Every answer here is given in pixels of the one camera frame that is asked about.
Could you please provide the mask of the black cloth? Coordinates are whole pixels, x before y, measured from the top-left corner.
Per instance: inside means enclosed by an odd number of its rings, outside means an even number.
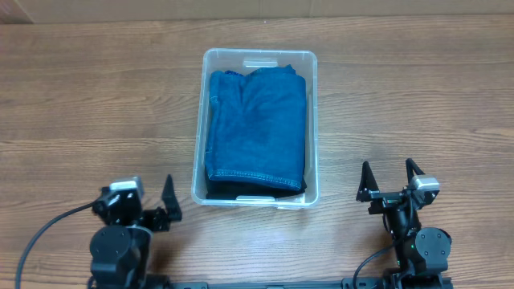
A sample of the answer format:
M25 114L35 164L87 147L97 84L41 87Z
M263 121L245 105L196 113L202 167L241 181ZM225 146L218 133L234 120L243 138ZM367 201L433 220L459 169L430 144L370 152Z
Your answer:
M283 177L271 173L257 173L218 169L204 170L208 199L235 200L240 196L292 197L308 188L304 179Z

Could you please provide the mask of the blue terry towel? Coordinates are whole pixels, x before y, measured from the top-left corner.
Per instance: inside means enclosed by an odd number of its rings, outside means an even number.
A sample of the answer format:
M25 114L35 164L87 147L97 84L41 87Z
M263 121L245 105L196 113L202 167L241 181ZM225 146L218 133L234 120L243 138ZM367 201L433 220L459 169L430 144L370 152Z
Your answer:
M306 81L292 66L210 76L205 169L304 179Z

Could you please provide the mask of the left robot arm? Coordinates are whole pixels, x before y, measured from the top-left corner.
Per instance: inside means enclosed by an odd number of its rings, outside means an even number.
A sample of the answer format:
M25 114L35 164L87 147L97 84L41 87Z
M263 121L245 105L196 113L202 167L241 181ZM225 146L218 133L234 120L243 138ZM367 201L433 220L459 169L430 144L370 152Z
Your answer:
M150 289L171 288L166 275L150 275L153 235L169 230L172 222L182 220L173 187L168 176L161 194L163 206L143 208L144 188L139 177L114 181L101 189L92 211L105 224L90 241L92 255L89 288Z

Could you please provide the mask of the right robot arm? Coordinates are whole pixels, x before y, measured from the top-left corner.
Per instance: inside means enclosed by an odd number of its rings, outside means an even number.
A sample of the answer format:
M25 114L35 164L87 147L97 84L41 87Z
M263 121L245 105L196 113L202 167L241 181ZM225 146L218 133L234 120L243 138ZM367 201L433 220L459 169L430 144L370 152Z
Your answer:
M402 190L383 193L369 163L366 161L362 165L356 200L369 203L369 214L382 216L392 243L357 267L352 278L355 288L360 286L358 275L362 268L389 250L395 251L398 266L383 273L378 282L380 288L452 287L451 281L442 276L448 269L451 236L439 228L423 228L418 219L418 211L432 204L439 194L439 181L424 173L410 158L406 159L406 175L408 184Z

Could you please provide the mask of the sparkly blue green cloth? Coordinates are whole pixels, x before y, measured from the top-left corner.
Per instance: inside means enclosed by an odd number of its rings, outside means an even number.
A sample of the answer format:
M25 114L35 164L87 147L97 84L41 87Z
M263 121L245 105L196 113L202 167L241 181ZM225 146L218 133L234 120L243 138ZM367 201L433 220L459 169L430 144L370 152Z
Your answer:
M227 75L236 75L236 76L244 76L236 71L224 71L225 74Z

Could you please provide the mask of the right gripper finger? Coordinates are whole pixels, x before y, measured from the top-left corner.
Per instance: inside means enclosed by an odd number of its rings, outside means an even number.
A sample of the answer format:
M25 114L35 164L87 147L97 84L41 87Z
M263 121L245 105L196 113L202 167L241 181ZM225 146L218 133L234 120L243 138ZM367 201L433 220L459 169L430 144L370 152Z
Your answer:
M406 174L408 179L412 179L415 175L424 175L425 173L418 167L412 158L406 159Z
M357 190L356 200L360 202L368 202L376 199L380 189L370 168L369 162L362 164L361 180Z

